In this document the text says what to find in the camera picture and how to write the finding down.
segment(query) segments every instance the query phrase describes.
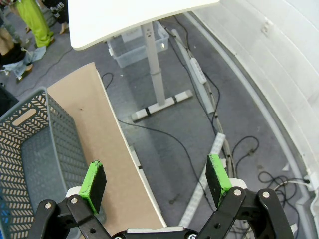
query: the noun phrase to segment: white tabletop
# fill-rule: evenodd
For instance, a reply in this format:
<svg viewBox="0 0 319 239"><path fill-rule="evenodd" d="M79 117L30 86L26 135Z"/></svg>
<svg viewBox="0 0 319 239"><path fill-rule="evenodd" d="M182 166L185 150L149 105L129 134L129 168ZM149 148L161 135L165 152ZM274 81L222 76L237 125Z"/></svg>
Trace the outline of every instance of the white tabletop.
<svg viewBox="0 0 319 239"><path fill-rule="evenodd" d="M84 50L142 24L219 0L68 0L71 46Z"/></svg>

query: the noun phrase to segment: table foot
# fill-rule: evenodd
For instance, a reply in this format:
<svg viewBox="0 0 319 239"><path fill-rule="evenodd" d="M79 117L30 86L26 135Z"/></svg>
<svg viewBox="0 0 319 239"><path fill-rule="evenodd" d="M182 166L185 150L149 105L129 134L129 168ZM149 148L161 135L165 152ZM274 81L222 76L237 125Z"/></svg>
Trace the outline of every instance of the table foot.
<svg viewBox="0 0 319 239"><path fill-rule="evenodd" d="M139 111L133 113L132 120L133 121L140 120L146 116L150 116L157 111L160 111L160 110L165 109L169 106L175 105L178 102L186 100L192 96L193 96L193 94L190 90L184 91L184 92L179 93L175 96L172 96L172 97L165 99L165 103L163 105L159 105L158 103L156 103L154 105L146 107L145 109L142 109L142 110L139 110Z"/></svg>

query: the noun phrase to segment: clear plastic container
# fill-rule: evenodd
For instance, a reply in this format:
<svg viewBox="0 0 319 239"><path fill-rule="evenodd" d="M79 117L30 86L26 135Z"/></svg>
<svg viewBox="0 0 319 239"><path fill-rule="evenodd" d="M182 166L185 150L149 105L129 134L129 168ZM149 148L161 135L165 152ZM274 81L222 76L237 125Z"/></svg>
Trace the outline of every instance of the clear plastic container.
<svg viewBox="0 0 319 239"><path fill-rule="evenodd" d="M158 21L153 22L153 28L157 52L167 50L169 34ZM111 56L121 68L147 58L143 35L127 42L119 35L109 39L108 46Z"/></svg>

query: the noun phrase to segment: white wall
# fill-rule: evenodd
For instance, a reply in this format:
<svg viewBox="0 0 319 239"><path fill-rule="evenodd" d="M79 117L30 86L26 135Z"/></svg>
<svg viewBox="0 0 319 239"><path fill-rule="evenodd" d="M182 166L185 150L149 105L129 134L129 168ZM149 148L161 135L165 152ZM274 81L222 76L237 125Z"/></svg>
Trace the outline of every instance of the white wall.
<svg viewBox="0 0 319 239"><path fill-rule="evenodd" d="M319 174L319 1L221 0L194 13L250 74L309 173Z"/></svg>

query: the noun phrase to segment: perforated basket side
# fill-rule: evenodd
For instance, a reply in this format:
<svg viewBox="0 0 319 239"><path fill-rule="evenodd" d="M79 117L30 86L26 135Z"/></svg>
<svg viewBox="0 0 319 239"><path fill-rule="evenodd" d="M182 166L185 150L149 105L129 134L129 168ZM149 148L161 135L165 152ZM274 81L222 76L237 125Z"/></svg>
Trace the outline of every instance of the perforated basket side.
<svg viewBox="0 0 319 239"><path fill-rule="evenodd" d="M48 126L46 93L37 90L0 118L0 229L5 239L26 239L33 221L33 209L25 182L21 145ZM19 125L16 119L35 109Z"/></svg>
<svg viewBox="0 0 319 239"><path fill-rule="evenodd" d="M82 185L88 166L73 118L49 95L50 123L67 189Z"/></svg>

